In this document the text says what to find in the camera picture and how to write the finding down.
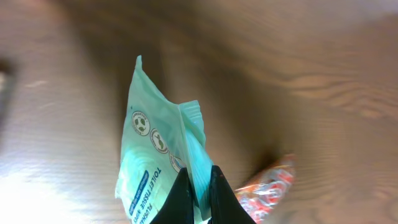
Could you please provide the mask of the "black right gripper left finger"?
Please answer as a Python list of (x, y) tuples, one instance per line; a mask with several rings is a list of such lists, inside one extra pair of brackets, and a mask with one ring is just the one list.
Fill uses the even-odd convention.
[(186, 168), (182, 168), (165, 203), (150, 224), (194, 224), (193, 190)]

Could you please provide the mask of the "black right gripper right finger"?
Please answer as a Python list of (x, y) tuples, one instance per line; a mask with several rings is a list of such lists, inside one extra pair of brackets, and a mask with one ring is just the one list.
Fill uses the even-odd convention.
[(256, 224), (238, 202), (219, 166), (212, 166), (210, 180), (211, 224)]

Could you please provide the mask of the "red chocolate bar wrapper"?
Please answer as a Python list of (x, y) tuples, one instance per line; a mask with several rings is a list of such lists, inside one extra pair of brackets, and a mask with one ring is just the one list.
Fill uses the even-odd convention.
[(286, 154), (234, 191), (255, 223), (262, 223), (285, 197), (295, 179), (294, 155)]

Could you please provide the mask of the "teal wet wipes pack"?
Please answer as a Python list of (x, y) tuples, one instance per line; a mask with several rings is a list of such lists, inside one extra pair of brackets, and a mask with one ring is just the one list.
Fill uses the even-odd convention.
[(212, 160), (197, 100), (175, 104), (166, 99), (136, 65), (129, 87), (121, 140), (121, 166), (115, 197), (132, 223), (150, 223), (164, 205), (177, 174), (185, 168), (193, 187), (195, 223), (211, 217)]

